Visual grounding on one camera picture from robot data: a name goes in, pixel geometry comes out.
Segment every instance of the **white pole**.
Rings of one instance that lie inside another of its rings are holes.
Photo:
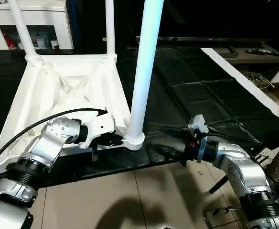
[[[163,3],[164,0],[145,0],[133,89],[131,120],[126,135],[126,139],[134,143],[140,141],[142,138]]]
[[[8,0],[8,3],[10,5],[11,12],[13,14],[13,17],[14,17],[14,20],[16,23],[16,29],[19,32],[21,43],[24,47],[27,58],[29,59],[29,58],[35,56],[36,52],[35,52],[33,43],[31,41],[27,26],[21,15],[21,9],[16,0]]]
[[[106,0],[106,27],[107,27],[107,54],[115,54],[115,30],[114,30],[114,2]]]

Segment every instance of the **shelf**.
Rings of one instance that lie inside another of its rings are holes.
[[[21,10],[65,11],[66,0],[18,0]],[[10,10],[8,4],[0,4],[0,10]]]

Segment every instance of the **white floor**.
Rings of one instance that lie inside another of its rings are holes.
[[[189,161],[43,188],[32,228],[204,229],[204,209],[213,228],[246,228],[240,210],[213,217],[215,208],[239,206],[229,182],[208,193],[222,176],[210,163]]]

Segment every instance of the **metal clamp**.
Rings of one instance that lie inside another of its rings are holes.
[[[209,131],[202,114],[196,115],[193,119],[191,119],[189,121],[188,129],[191,132],[194,139],[197,138],[195,130],[199,130],[201,133],[206,133],[206,134]],[[201,163],[201,161],[203,159],[203,153],[205,150],[207,137],[203,137],[200,141],[201,142],[200,142],[200,147],[199,147],[199,152],[198,152],[198,157],[197,157],[197,163]]]

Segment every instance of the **black fabric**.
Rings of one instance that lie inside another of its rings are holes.
[[[131,108],[137,49],[118,56],[117,68]],[[42,54],[70,54],[71,51]],[[21,51],[0,51],[0,132],[26,67]],[[174,161],[149,148],[165,127],[186,128],[191,117],[203,114],[214,132],[247,142],[248,147],[279,146],[279,118],[263,106],[234,78],[197,48],[158,48],[150,85],[143,131],[144,146],[60,157],[47,186],[73,182]]]

